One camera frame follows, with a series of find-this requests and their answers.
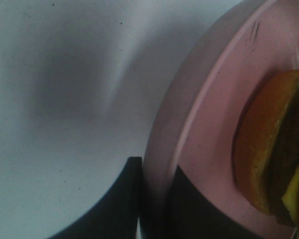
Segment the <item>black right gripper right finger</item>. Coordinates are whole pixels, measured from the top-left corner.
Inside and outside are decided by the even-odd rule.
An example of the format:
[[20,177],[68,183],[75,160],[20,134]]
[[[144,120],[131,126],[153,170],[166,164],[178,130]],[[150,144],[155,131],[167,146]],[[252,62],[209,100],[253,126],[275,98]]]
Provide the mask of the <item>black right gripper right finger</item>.
[[142,185],[141,237],[144,239],[256,239],[257,235],[214,207],[177,168],[173,185],[158,215],[146,182]]

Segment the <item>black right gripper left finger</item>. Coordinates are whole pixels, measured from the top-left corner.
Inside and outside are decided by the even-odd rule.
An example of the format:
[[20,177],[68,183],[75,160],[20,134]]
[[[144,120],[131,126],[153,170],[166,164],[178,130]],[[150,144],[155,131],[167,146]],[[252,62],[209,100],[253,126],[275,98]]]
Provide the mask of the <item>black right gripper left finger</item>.
[[129,157],[101,200],[53,239],[134,239],[143,182],[142,158]]

